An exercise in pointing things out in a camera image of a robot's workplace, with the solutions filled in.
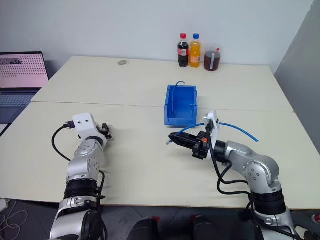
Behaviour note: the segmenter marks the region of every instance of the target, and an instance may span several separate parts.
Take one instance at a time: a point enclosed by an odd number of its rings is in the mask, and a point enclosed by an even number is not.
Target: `laptop screen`
[[[0,53],[1,89],[40,89],[48,80],[42,52]]]

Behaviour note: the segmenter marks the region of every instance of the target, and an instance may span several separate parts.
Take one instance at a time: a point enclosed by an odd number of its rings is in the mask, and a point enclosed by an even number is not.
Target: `laptop keyboard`
[[[0,107],[26,107],[31,103],[33,94],[28,95],[8,95],[0,94]]]

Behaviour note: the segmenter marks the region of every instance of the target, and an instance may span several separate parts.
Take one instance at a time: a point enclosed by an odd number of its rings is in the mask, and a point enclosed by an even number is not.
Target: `laptop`
[[[41,51],[0,53],[0,124],[11,124],[48,81]]]

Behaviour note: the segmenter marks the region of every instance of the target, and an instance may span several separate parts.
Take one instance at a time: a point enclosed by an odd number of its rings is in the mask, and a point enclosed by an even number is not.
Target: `blue storage box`
[[[197,87],[168,85],[164,105],[164,124],[189,126],[197,123]]]

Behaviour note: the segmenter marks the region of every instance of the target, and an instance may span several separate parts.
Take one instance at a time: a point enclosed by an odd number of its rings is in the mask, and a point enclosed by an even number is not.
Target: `robotic arm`
[[[107,228],[101,218],[102,189],[98,187],[99,167],[104,161],[109,128],[100,127],[90,113],[79,114],[68,122],[76,128],[82,143],[67,167],[64,199],[59,204],[50,239],[97,240],[107,238]]]
[[[225,166],[231,165],[232,170],[247,180],[251,191],[252,218],[257,225],[259,239],[292,240],[292,235],[296,236],[297,233],[290,210],[285,204],[276,161],[255,153],[245,145],[217,140],[219,120],[216,111],[210,112],[203,119],[206,132],[200,131],[197,136],[173,132],[169,138],[177,145],[192,149],[193,157],[203,159],[213,156]]]

